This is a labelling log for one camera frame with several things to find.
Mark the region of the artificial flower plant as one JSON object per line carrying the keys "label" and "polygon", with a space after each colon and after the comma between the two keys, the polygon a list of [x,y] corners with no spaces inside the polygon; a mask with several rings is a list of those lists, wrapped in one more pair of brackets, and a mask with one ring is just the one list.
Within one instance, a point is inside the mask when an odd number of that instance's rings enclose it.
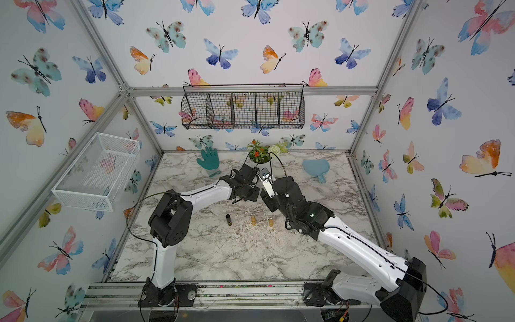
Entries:
{"label": "artificial flower plant", "polygon": [[265,164],[277,158],[279,155],[287,153],[288,144],[286,142],[279,142],[272,145],[265,145],[259,140],[252,140],[247,145],[249,159],[256,164]]}

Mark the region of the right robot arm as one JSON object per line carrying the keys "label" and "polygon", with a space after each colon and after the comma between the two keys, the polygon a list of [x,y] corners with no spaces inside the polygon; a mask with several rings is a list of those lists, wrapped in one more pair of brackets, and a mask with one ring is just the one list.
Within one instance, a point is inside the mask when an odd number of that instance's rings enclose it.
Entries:
{"label": "right robot arm", "polygon": [[416,257],[405,260],[374,244],[346,225],[326,206],[307,201],[292,177],[258,178],[262,200],[279,210],[286,227],[309,236],[353,260],[369,277],[342,272],[329,275],[331,291],[340,299],[353,299],[381,307],[394,321],[415,321],[426,294],[426,265]]}

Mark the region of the light blue handled dish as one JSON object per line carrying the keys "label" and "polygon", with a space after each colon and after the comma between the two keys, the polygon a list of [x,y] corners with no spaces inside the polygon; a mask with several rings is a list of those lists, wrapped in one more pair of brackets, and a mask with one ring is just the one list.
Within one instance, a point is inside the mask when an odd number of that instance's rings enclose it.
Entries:
{"label": "light blue handled dish", "polygon": [[330,164],[326,159],[304,160],[303,167],[306,173],[312,177],[316,177],[320,184],[327,182],[325,175],[330,170]]}

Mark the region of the white mesh wall basket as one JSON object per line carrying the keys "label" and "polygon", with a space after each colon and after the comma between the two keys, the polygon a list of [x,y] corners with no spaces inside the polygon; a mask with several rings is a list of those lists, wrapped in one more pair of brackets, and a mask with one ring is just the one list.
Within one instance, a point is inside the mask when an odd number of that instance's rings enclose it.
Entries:
{"label": "white mesh wall basket", "polygon": [[97,132],[52,188],[66,207],[113,212],[115,197],[128,179],[140,143]]}

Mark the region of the black lipstick tube lessxcoco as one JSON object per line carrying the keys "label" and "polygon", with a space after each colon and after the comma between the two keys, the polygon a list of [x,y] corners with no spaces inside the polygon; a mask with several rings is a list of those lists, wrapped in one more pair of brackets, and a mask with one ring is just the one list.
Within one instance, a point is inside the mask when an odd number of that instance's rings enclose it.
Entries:
{"label": "black lipstick tube lessxcoco", "polygon": [[225,216],[225,218],[226,218],[226,222],[227,222],[228,226],[232,226],[231,216],[229,214],[227,214]]}

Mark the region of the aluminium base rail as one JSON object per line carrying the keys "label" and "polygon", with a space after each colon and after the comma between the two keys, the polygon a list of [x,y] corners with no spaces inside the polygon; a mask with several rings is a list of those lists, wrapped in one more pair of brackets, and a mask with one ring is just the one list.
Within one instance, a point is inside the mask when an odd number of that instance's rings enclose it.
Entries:
{"label": "aluminium base rail", "polygon": [[[180,311],[307,309],[311,291],[320,295],[322,280],[177,282]],[[137,311],[145,282],[94,283],[83,311]]]}

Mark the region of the teal hand-shaped silicone mat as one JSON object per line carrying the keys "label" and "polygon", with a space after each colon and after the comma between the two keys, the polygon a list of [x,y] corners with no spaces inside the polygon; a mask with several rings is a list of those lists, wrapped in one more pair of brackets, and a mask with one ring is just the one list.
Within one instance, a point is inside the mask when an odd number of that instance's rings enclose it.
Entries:
{"label": "teal hand-shaped silicone mat", "polygon": [[197,158],[198,165],[206,170],[210,178],[213,178],[221,173],[219,170],[219,156],[217,149],[206,147],[201,150],[201,157]]}

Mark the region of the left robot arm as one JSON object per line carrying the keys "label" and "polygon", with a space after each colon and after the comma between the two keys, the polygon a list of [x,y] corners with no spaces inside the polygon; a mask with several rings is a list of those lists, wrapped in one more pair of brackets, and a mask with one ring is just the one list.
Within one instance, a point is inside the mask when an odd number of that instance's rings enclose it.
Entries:
{"label": "left robot arm", "polygon": [[138,307],[170,307],[180,299],[174,272],[179,244],[185,239],[193,214],[220,201],[256,202],[260,189],[252,185],[232,187],[225,181],[189,192],[167,191],[150,219],[152,241],[156,244],[154,269],[142,289]]}

